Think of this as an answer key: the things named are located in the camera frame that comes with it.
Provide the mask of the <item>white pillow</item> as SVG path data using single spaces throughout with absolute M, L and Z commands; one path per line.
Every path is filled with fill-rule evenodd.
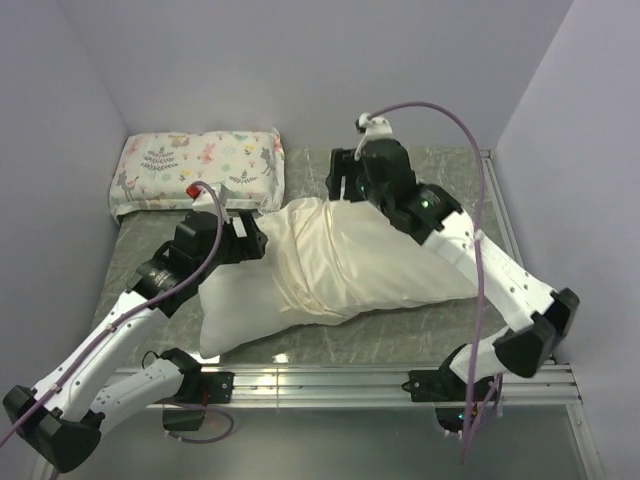
M 310 320 L 285 301 L 262 260 L 217 267 L 200 284 L 198 295 L 204 314 L 200 334 L 204 359 Z

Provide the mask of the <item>cream satin pillowcase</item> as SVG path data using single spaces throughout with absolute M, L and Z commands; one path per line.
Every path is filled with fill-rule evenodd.
M 367 202 L 302 198 L 258 219 L 274 284 L 274 320 L 339 325 L 374 310 L 476 296 L 472 281 L 394 229 Z

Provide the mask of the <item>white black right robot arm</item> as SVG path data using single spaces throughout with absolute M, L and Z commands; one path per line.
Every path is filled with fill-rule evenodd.
M 578 295 L 534 277 L 477 228 L 444 188 L 418 181 L 398 141 L 332 150 L 325 184 L 332 200 L 371 203 L 396 230 L 472 281 L 479 299 L 501 314 L 504 329 L 459 348 L 445 361 L 440 385 L 449 398 L 465 398 L 478 378 L 504 372 L 534 377 L 567 336 Z

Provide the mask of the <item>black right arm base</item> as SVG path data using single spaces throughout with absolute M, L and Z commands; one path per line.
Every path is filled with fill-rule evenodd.
M 464 345 L 460 345 L 454 350 L 437 370 L 408 372 L 408 380 L 401 385 L 401 388 L 410 395 L 413 403 L 465 402 L 467 384 L 450 369 L 453 358 L 463 348 Z M 464 411 L 465 406 L 435 408 L 437 424 L 446 436 L 456 434 L 462 438 Z

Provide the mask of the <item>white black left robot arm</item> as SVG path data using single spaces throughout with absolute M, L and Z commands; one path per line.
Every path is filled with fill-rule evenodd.
M 164 351 L 147 368 L 107 381 L 127 350 L 193 298 L 219 266 L 257 260 L 267 238 L 242 210 L 227 220 L 190 212 L 141 264 L 96 329 L 53 372 L 32 387 L 16 385 L 2 404 L 19 435 L 59 473 L 84 463 L 116 425 L 167 400 L 198 408 L 230 400 L 232 377 L 211 381 L 202 365 L 179 348 Z

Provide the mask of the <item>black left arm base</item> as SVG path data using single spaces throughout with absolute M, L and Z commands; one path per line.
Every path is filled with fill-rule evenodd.
M 235 420 L 219 405 L 231 402 L 235 374 L 229 371 L 205 372 L 199 379 L 163 403 L 162 427 L 165 433 L 185 443 L 206 444 L 221 441 L 234 430 Z M 197 432 L 205 425 L 208 413 L 226 420 L 226 428 L 210 439 L 195 439 L 182 436 L 183 432 Z

